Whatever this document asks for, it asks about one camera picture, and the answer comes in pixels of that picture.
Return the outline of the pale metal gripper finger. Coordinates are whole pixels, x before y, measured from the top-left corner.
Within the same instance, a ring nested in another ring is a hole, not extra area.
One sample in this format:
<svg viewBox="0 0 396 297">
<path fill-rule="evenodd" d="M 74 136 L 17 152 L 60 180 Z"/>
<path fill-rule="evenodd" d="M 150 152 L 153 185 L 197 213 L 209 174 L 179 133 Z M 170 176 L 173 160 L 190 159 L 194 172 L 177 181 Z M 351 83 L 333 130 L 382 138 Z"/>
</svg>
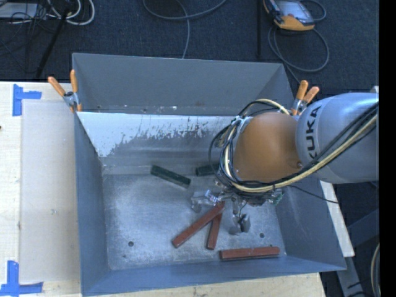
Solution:
<svg viewBox="0 0 396 297">
<path fill-rule="evenodd" d="M 209 189 L 202 192 L 195 192 L 191 197 L 191 209 L 195 213 L 200 213 L 204 207 L 212 208 L 223 204 L 224 201 L 221 200 L 220 195 L 213 193 Z"/>
<path fill-rule="evenodd" d="M 247 233 L 250 230 L 251 222 L 249 215 L 243 213 L 243 208 L 247 205 L 245 200 L 234 201 L 232 205 L 232 225 L 229 227 L 229 234 L 236 235 Z"/>
</svg>

